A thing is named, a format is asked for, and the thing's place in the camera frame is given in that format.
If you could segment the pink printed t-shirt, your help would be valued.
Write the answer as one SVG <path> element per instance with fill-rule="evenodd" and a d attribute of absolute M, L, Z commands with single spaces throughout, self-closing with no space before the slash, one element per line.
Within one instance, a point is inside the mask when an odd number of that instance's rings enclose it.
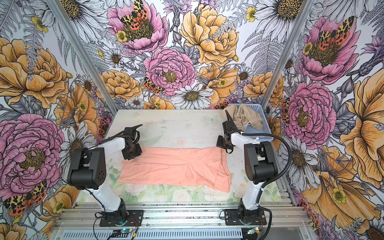
<path fill-rule="evenodd" d="M 140 156 L 126 161 L 118 183 L 196 187 L 229 192 L 231 173 L 227 153 L 205 149 L 143 148 Z"/>

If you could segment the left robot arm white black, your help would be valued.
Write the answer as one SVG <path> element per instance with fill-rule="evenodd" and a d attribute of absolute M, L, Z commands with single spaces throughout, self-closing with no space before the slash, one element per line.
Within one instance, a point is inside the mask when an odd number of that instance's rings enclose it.
<path fill-rule="evenodd" d="M 93 147 L 83 147 L 71 155 L 67 183 L 78 190 L 85 190 L 101 206 L 101 227 L 139 227 L 143 211 L 127 210 L 107 183 L 107 158 L 121 154 L 124 160 L 133 160 L 142 154 L 139 144 L 142 124 L 126 127 Z"/>

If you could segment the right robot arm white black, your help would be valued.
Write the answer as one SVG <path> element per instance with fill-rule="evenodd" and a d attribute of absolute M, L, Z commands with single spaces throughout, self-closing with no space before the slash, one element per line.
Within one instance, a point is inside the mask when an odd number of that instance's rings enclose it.
<path fill-rule="evenodd" d="M 243 151 L 245 172 L 249 180 L 238 208 L 224 210 L 226 225 L 266 225 L 260 200 L 267 181 L 278 175 L 273 146 L 271 142 L 259 141 L 260 134 L 246 136 L 230 120 L 223 122 L 222 126 L 224 134 L 218 137 L 217 147 L 224 149 L 226 153 L 233 152 L 235 148 Z"/>

